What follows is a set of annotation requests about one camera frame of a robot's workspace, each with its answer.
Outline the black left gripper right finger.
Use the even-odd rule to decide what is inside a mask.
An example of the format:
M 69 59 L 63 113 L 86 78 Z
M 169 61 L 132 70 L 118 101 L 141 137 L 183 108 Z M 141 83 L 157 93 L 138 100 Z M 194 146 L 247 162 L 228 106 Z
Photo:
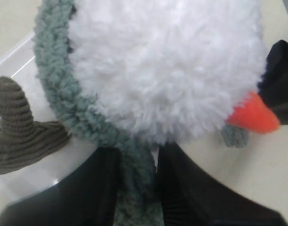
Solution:
M 157 175 L 166 226 L 286 226 L 275 210 L 219 183 L 177 144 L 159 148 Z

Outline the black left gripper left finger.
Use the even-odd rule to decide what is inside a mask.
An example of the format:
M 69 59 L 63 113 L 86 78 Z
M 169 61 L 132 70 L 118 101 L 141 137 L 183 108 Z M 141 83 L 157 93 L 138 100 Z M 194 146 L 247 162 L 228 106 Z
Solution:
M 0 226 L 111 226 L 119 185 L 120 154 L 98 148 L 56 185 L 10 204 Z

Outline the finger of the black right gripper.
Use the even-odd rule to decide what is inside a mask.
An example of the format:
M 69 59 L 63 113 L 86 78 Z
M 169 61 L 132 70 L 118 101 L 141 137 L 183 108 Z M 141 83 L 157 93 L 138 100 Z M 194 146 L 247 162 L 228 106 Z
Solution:
M 288 125 L 288 42 L 276 42 L 268 56 L 259 94 L 282 125 Z

